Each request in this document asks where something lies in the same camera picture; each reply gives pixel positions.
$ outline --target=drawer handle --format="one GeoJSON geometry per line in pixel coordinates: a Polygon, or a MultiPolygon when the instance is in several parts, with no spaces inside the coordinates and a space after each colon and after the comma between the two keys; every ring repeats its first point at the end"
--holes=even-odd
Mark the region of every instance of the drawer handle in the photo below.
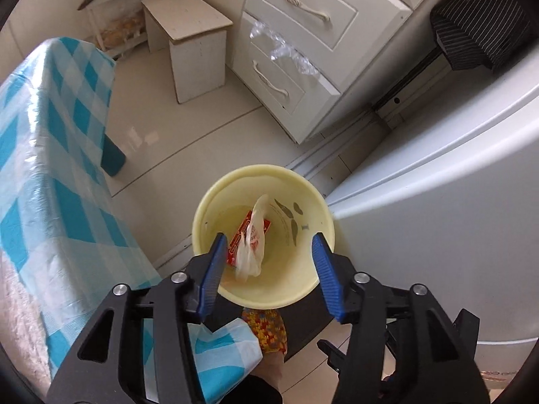
{"type": "Polygon", "coordinates": [[[309,6],[305,5],[300,0],[286,0],[286,1],[289,2],[291,5],[299,7],[300,9],[302,9],[302,10],[304,10],[304,11],[306,11],[306,12],[308,12],[308,13],[314,15],[314,16],[317,16],[318,18],[320,18],[325,23],[327,23],[329,21],[329,15],[327,13],[323,13],[323,12],[320,12],[318,10],[311,9],[309,6]]]}
{"type": "Polygon", "coordinates": [[[271,83],[266,76],[264,76],[260,70],[258,69],[258,62],[253,61],[253,70],[258,74],[258,77],[262,80],[263,83],[268,85],[271,89],[274,91],[277,91],[278,93],[281,93],[285,97],[288,97],[288,91],[286,89],[277,88],[273,83],[271,83]]]}

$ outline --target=wooden stool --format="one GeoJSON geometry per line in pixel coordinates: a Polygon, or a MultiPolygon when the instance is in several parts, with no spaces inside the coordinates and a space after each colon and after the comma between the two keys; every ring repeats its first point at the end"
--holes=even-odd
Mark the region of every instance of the wooden stool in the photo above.
{"type": "Polygon", "coordinates": [[[203,0],[142,0],[150,53],[168,46],[178,103],[225,83],[227,17],[203,0]]]}

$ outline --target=metal screw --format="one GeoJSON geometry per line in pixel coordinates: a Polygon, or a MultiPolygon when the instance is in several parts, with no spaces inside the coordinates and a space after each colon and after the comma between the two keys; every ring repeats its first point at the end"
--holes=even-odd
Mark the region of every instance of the metal screw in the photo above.
{"type": "Polygon", "coordinates": [[[370,281],[370,276],[364,272],[359,272],[354,275],[354,281],[358,284],[366,284],[370,281]]]}
{"type": "Polygon", "coordinates": [[[412,287],[413,292],[419,296],[425,296],[429,290],[423,284],[416,284],[412,287]]]}
{"type": "Polygon", "coordinates": [[[112,293],[116,296],[122,296],[127,291],[127,286],[125,284],[118,284],[112,289],[112,293]]]}
{"type": "Polygon", "coordinates": [[[172,280],[172,282],[179,284],[181,282],[187,281],[187,274],[185,274],[184,272],[176,272],[175,274],[172,274],[170,279],[172,280]]]}

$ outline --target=tile floor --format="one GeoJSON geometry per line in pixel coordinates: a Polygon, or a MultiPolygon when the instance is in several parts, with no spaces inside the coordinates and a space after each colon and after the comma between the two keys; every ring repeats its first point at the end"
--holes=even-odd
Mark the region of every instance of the tile floor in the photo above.
{"type": "MultiPolygon", "coordinates": [[[[121,172],[107,178],[113,202],[152,262],[189,236],[200,198],[222,175],[249,164],[285,166],[331,133],[294,143],[231,71],[222,88],[179,105],[169,59],[167,50],[150,55],[142,45],[118,62],[107,124],[127,155],[121,172]]],[[[329,194],[386,134],[382,125],[371,126],[311,182],[329,194]]],[[[285,364],[286,404],[331,402],[337,374],[316,342],[346,350],[349,335],[349,325],[333,321],[285,364]]]]}

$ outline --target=striped cloth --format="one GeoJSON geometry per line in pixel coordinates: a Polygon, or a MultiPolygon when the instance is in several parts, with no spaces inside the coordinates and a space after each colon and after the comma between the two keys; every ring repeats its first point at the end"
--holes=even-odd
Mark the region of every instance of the striped cloth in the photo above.
{"type": "Polygon", "coordinates": [[[517,0],[448,0],[432,9],[431,25],[453,70],[497,68],[535,37],[517,0]]]}
{"type": "MultiPolygon", "coordinates": [[[[160,281],[114,215],[98,167],[113,81],[113,60],[64,37],[42,43],[0,87],[0,250],[39,304],[51,376],[113,286],[160,281]]],[[[146,364],[151,329],[146,323],[146,364]]],[[[215,334],[190,330],[208,403],[261,359],[241,320],[215,334]]]]}

